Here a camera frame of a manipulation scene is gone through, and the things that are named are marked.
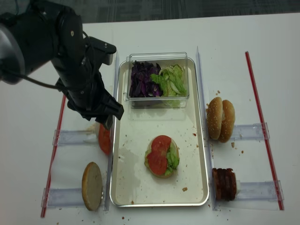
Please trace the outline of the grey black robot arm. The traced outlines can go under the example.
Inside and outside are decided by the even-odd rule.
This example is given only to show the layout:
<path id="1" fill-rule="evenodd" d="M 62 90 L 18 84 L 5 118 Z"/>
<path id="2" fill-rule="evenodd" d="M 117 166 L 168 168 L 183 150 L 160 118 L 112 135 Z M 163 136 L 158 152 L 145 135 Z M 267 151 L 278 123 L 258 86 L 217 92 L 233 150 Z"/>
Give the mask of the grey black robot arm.
<path id="1" fill-rule="evenodd" d="M 58 90 L 71 110 L 107 129 L 124 113 L 99 71 L 101 65 L 111 65 L 116 51 L 88 36 L 81 17 L 68 6 L 32 0 L 24 13 L 0 16 L 0 79 Z"/>

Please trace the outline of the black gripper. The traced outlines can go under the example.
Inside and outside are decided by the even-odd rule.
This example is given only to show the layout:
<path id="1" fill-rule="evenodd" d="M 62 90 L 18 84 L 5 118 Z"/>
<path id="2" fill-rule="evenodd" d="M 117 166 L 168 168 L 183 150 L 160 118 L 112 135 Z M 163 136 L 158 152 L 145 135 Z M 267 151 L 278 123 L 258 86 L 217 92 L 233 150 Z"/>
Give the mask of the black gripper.
<path id="1" fill-rule="evenodd" d="M 123 106 L 105 89 L 101 73 L 95 64 L 84 56 L 76 62 L 70 57 L 58 57 L 52 64 L 59 75 L 56 86 L 68 99 L 68 107 L 84 119 L 95 118 L 109 130 L 113 116 L 121 120 Z"/>

